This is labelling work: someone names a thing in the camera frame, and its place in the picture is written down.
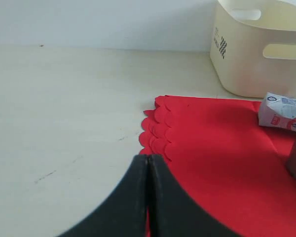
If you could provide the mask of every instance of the white wall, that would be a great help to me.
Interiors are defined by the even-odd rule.
[[[0,0],[0,43],[208,51],[214,6],[215,0]]]

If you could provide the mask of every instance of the black object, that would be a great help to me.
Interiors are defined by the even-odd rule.
[[[59,237],[237,237],[180,187],[159,155],[134,157],[111,195]]]
[[[161,156],[152,155],[148,159],[148,209],[152,237],[239,236],[192,200]]]
[[[144,237],[147,170],[147,158],[135,157],[111,195],[60,237]]]

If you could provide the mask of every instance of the white table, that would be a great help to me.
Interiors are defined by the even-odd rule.
[[[233,98],[209,55],[0,45],[0,237],[52,237],[114,189],[159,95]]]

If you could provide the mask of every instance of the red paper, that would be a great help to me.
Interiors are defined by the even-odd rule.
[[[296,237],[295,133],[260,127],[260,102],[160,96],[141,154],[161,154],[188,194],[243,236]]]

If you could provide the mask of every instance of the white plastic basket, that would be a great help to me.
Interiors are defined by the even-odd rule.
[[[296,6],[218,0],[211,59],[222,85],[247,97],[296,97]]]

